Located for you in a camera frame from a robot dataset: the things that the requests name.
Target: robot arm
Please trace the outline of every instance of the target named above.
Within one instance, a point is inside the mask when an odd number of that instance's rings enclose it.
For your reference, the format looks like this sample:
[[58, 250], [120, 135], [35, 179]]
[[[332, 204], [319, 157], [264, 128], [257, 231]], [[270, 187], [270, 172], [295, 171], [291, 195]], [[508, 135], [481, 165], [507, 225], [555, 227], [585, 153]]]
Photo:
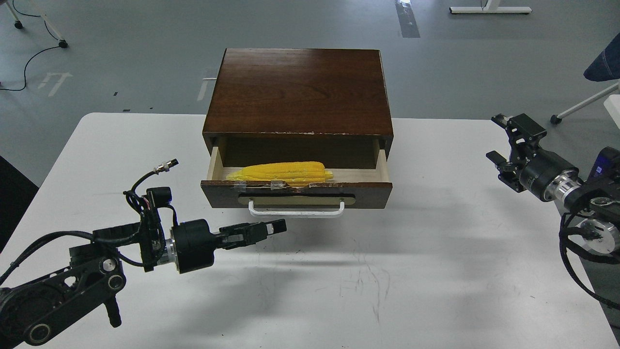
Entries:
[[[500, 172], [499, 180], [518, 193], [527, 189], [539, 200], [557, 201], [568, 210], [562, 216], [559, 233], [560, 255], [567, 271], [589, 295], [620, 310], [620, 304], [600, 297], [583, 285], [566, 254], [571, 250], [596, 263], [620, 263], [620, 152], [603, 149], [584, 182], [578, 177], [578, 168], [539, 146], [547, 132], [526, 114], [514, 117], [499, 114], [491, 120], [506, 131], [511, 147], [509, 160], [496, 151], [487, 153]], [[583, 220], [571, 227], [575, 217]], [[573, 235], [581, 236], [589, 250], [571, 241], [569, 237]]]
[[[135, 193], [146, 178], [176, 164], [176, 159], [163, 163], [124, 192], [129, 205], [140, 215], [139, 222], [95, 230], [92, 234], [50, 233], [30, 244], [11, 263], [0, 276], [0, 285], [28, 256], [56, 238], [70, 235], [91, 241], [69, 249], [69, 266], [14, 288], [0, 288], [0, 348], [14, 348], [22, 342], [42, 345], [101, 304], [107, 309], [110, 325], [120, 326], [116, 293], [126, 283], [122, 261], [142, 267], [145, 272], [157, 265], [175, 263], [179, 273], [186, 273], [213, 265], [217, 248], [249, 246], [286, 231], [286, 222], [280, 219], [230, 225], [211, 233], [204, 219], [177, 223], [176, 212], [170, 205], [170, 188], [149, 188], [144, 196]], [[157, 211], [163, 207], [173, 211], [168, 239]], [[132, 261], [118, 251], [118, 247], [134, 243], [140, 247], [142, 262]]]

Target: black cable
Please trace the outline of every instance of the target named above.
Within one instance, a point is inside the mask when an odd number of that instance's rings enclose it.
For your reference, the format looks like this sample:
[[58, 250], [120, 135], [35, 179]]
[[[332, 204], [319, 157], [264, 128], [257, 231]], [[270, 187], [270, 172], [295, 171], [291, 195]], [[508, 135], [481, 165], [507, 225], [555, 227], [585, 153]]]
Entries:
[[40, 53], [43, 53], [43, 52], [45, 52], [47, 50], [52, 50], [54, 48], [59, 48], [59, 46], [49, 47], [49, 48], [46, 48], [44, 50], [40, 50], [34, 56], [30, 57], [28, 62], [26, 62], [26, 66], [24, 67], [24, 87], [22, 87], [20, 89], [0, 88], [0, 91], [21, 91], [21, 90], [25, 89], [26, 88], [26, 68], [28, 68], [28, 64], [30, 63], [30, 61], [32, 61], [32, 59], [35, 58]]
[[172, 210], [172, 226], [178, 227], [179, 223], [177, 222], [177, 210], [175, 210], [172, 205], [165, 205], [164, 207]]
[[152, 176], [152, 175], [156, 175], [156, 174], [157, 174], [157, 172], [155, 172], [155, 171], [151, 171], [151, 172], [149, 172], [149, 173], [145, 174], [144, 176], [142, 176], [142, 178], [140, 178], [140, 179], [139, 179], [136, 183], [134, 183], [134, 185], [131, 187], [131, 191], [135, 192], [135, 191], [136, 191], [136, 189], [138, 188], [138, 186], [139, 186], [140, 184], [142, 184], [142, 182], [144, 182], [144, 181], [146, 180], [146, 178], [149, 178], [150, 176]]
[[19, 14], [23, 14], [24, 16], [28, 16], [28, 17], [41, 17], [41, 16], [36, 16], [36, 15], [34, 15], [34, 14], [26, 14], [26, 13], [23, 13], [23, 12], [19, 11], [19, 10], [15, 7], [15, 0], [13, 0], [13, 9], [14, 9], [15, 11], [17, 11], [17, 13], [19, 13]]
[[18, 257], [17, 259], [11, 263], [9, 268], [0, 276], [0, 285], [2, 285], [6, 279], [11, 275], [11, 273], [19, 267], [19, 265], [26, 260], [30, 255], [35, 253], [39, 248], [43, 247], [47, 243], [64, 236], [75, 236], [85, 238], [87, 240], [93, 241], [94, 237], [92, 234], [87, 232], [80, 232], [77, 230], [70, 230], [65, 232], [53, 232], [46, 234], [38, 239], [36, 239], [33, 243], [31, 243]]
[[570, 223], [573, 221], [573, 219], [575, 218], [576, 214], [572, 214], [568, 220], [566, 220], [567, 214], [563, 214], [562, 218], [560, 220], [561, 222], [561, 226], [560, 226], [560, 233], [559, 233], [559, 238], [560, 238], [560, 257], [562, 258], [562, 262], [564, 264], [564, 267], [566, 268], [566, 271], [569, 272], [570, 277], [573, 279], [573, 281], [575, 281], [575, 283], [577, 283], [579, 285], [579, 287], [581, 287], [582, 290], [584, 290], [587, 294], [589, 294], [592, 298], [596, 299], [597, 301], [603, 303], [604, 305], [606, 305], [607, 307], [616, 309], [616, 310], [620, 310], [620, 304], [613, 302], [605, 297], [601, 297], [599, 295], [597, 295], [596, 293], [594, 293], [593, 291], [591, 291], [590, 289], [588, 289], [579, 279], [579, 277], [577, 276], [575, 270], [573, 269], [573, 266], [570, 264], [570, 260], [567, 254], [566, 249], [569, 247], [569, 243], [567, 243], [569, 240], [568, 236], [569, 236], [569, 231], [567, 231], [567, 228], [569, 227]]
[[47, 32], [48, 32], [48, 33], [50, 33], [51, 37], [53, 37], [55, 40], [58, 40], [58, 38], [57, 38], [57, 37], [55, 37], [55, 36], [54, 36], [54, 34], [52, 34], [52, 33], [50, 32], [50, 29], [47, 27], [47, 22], [46, 22], [46, 21], [43, 21], [43, 23], [45, 23], [45, 28], [47, 29]]
[[[41, 16], [36, 16], [36, 15], [33, 15], [33, 14], [26, 14], [26, 13], [23, 13], [23, 12], [19, 11], [19, 10], [15, 7], [15, 0], [13, 0], [13, 9], [14, 9], [17, 13], [19, 13], [19, 14], [23, 14], [24, 16], [28, 16], [28, 17], [39, 17], [39, 18], [41, 18]], [[44, 21], [43, 21], [43, 23], [45, 23], [45, 28], [47, 29], [47, 32], [48, 32], [48, 33], [50, 33], [51, 37], [53, 37], [55, 40], [58, 40], [58, 38], [57, 38], [57, 37], [55, 37], [55, 36], [54, 36], [54, 34], [52, 34], [52, 33], [50, 32], [50, 29], [47, 27], [47, 21], [45, 21], [45, 20], [44, 20]]]

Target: yellow corn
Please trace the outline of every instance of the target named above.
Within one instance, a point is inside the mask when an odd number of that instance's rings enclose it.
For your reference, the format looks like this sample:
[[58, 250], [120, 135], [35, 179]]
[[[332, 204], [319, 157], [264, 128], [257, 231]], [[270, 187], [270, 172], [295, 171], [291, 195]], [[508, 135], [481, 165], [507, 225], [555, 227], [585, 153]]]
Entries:
[[268, 163], [244, 167], [226, 176], [227, 181], [285, 181], [290, 186], [325, 182], [334, 177], [318, 161]]

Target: drawer handle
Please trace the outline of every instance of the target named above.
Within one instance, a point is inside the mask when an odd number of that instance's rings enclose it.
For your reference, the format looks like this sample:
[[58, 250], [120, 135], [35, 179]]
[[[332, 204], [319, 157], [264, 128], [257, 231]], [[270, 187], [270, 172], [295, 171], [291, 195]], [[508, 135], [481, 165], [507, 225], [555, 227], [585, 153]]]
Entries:
[[345, 212], [345, 201], [342, 199], [340, 200], [340, 208], [337, 211], [270, 211], [270, 209], [258, 211], [254, 208], [253, 199], [250, 199], [247, 203], [247, 208], [250, 210], [250, 214], [254, 217], [280, 215], [289, 218], [336, 218], [340, 217]]

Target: wood grain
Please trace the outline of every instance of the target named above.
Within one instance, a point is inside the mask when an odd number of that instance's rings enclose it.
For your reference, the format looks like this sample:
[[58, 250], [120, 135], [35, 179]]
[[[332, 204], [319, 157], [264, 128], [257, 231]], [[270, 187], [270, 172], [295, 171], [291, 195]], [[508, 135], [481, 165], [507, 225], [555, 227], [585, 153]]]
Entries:
[[203, 133], [210, 150], [224, 134], [297, 134], [378, 138], [389, 153], [379, 51], [229, 48]]

